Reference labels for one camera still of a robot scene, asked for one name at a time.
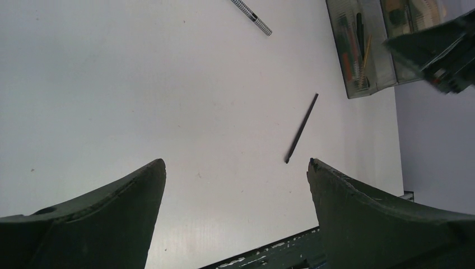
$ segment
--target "metal rod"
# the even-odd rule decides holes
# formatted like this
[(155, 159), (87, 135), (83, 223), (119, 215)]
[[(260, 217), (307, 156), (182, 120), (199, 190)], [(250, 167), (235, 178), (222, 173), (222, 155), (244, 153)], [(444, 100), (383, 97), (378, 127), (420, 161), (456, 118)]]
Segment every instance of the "metal rod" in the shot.
[(261, 29), (267, 36), (272, 34), (272, 30), (259, 19), (259, 17), (241, 0), (231, 0), (236, 7), (238, 7), (246, 16), (253, 21), (259, 29)]
[(318, 98), (318, 94), (315, 94), (315, 97), (313, 97), (312, 104), (309, 107), (309, 110), (307, 110), (307, 114), (305, 115), (304, 121), (302, 121), (302, 124), (300, 125), (299, 131), (295, 135), (294, 141), (292, 142), (292, 146), (288, 150), (287, 156), (285, 157), (285, 163), (288, 164), (290, 161), (290, 157), (294, 153), (295, 147), (297, 146), (297, 143), (299, 142), (300, 136), (302, 135), (302, 132), (304, 131), (305, 125), (307, 124), (307, 120), (309, 119), (310, 113), (313, 109), (313, 106), (315, 105), (316, 99)]

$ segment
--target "tabletop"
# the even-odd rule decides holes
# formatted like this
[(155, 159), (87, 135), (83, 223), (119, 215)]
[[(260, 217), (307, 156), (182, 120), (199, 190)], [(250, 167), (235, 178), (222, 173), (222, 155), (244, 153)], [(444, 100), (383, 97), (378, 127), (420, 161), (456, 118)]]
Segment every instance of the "tabletop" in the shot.
[(394, 89), (347, 99), (325, 1), (246, 4), (271, 36), (229, 0), (2, 1), (0, 216), (162, 158), (146, 268), (197, 268), (317, 226), (311, 157), (401, 195)]

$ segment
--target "black stick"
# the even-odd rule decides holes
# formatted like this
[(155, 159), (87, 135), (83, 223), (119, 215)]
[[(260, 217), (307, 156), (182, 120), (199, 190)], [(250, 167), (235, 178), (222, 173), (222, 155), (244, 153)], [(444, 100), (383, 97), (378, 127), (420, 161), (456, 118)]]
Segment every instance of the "black stick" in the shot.
[(288, 150), (287, 156), (285, 157), (286, 164), (288, 164), (288, 162), (290, 161), (290, 157), (294, 153), (295, 147), (297, 146), (300, 136), (302, 135), (302, 132), (304, 131), (305, 125), (307, 124), (307, 120), (309, 119), (310, 113), (313, 109), (313, 106), (315, 105), (317, 97), (318, 97), (318, 94), (315, 94), (315, 97), (313, 97), (312, 104), (310, 105), (309, 110), (307, 111), (307, 114), (305, 115), (304, 121), (300, 125), (299, 131), (297, 132), (297, 135), (295, 136), (294, 141), (292, 142), (292, 146)]

